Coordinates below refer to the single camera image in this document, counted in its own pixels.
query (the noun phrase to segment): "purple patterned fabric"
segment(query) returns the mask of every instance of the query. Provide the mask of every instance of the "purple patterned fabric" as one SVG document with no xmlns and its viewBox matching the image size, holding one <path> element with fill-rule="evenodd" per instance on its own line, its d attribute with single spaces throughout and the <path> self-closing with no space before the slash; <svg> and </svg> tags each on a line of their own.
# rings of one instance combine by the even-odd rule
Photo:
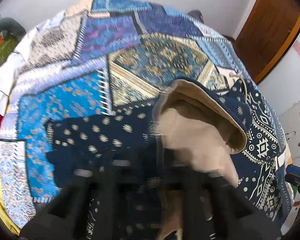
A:
<svg viewBox="0 0 300 240">
<path fill-rule="evenodd" d="M 77 49 L 71 65 L 140 44 L 131 16 L 105 19 L 87 17 L 82 20 Z"/>
<path fill-rule="evenodd" d="M 180 38 L 187 38 L 188 35 L 202 36 L 200 30 L 186 17 L 170 16 L 162 6 L 154 4 L 151 6 L 151 11 L 138 12 L 147 32 L 159 32 Z"/>
</svg>

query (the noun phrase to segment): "wooden door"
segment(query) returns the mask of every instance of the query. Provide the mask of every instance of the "wooden door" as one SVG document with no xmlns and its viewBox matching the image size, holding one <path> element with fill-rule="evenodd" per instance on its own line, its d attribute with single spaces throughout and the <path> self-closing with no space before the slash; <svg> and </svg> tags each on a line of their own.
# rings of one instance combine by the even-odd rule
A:
<svg viewBox="0 0 300 240">
<path fill-rule="evenodd" d="M 234 48 L 255 82 L 264 78 L 300 30 L 295 0 L 256 0 Z"/>
</svg>

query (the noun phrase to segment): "teal and gold patterned fabric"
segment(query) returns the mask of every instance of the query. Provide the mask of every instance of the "teal and gold patterned fabric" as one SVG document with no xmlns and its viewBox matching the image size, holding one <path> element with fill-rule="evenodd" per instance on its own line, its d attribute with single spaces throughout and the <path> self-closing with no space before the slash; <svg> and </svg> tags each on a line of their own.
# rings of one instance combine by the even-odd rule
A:
<svg viewBox="0 0 300 240">
<path fill-rule="evenodd" d="M 195 41 L 161 33 L 141 37 L 142 45 L 109 54 L 114 107 L 156 98 L 163 86 L 180 77 L 219 92 L 229 89 Z"/>
</svg>

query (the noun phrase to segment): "blanket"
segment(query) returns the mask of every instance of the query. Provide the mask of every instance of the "blanket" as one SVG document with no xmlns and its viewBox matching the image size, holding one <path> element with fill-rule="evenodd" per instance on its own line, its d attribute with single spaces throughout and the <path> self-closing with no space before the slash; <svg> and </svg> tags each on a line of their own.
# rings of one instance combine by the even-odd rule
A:
<svg viewBox="0 0 300 240">
<path fill-rule="evenodd" d="M 232 156 L 237 190 L 283 224 L 293 197 L 284 181 L 280 121 L 230 41 L 212 28 L 145 1 L 84 0 L 37 26 L 16 49 L 22 53 L 2 66 L 15 61 L 18 74 L 0 129 L 0 177 L 3 204 L 18 227 L 36 214 L 37 203 L 60 192 L 46 158 L 53 150 L 47 120 L 151 106 L 167 84 L 182 77 L 214 91 L 225 103 L 225 95 L 239 89 L 234 86 L 238 73 L 247 84 L 251 125 L 246 148 Z M 87 233 L 93 234 L 91 223 Z"/>
</svg>

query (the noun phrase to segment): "door frame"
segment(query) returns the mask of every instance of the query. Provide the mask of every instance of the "door frame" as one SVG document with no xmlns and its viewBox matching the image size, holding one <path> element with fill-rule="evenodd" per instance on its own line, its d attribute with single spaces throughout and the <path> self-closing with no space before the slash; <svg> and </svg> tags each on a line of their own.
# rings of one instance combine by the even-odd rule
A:
<svg viewBox="0 0 300 240">
<path fill-rule="evenodd" d="M 255 13 L 258 10 L 260 2 L 261 0 L 256 0 L 256 2 L 254 3 L 253 8 L 249 14 L 249 17 L 247 18 L 242 30 L 240 31 L 237 39 L 235 40 L 236 43 L 245 34 L 246 29 L 249 27 L 251 20 L 253 19 Z M 266 67 L 254 78 L 255 83 L 257 84 L 260 83 L 275 68 L 275 66 L 279 63 L 279 61 L 283 58 L 283 56 L 288 52 L 289 48 L 296 40 L 299 33 L 300 33 L 300 14 L 285 42 L 282 44 L 282 46 L 279 48 L 279 50 L 274 55 L 274 57 L 270 60 L 270 62 L 266 65 Z"/>
</svg>

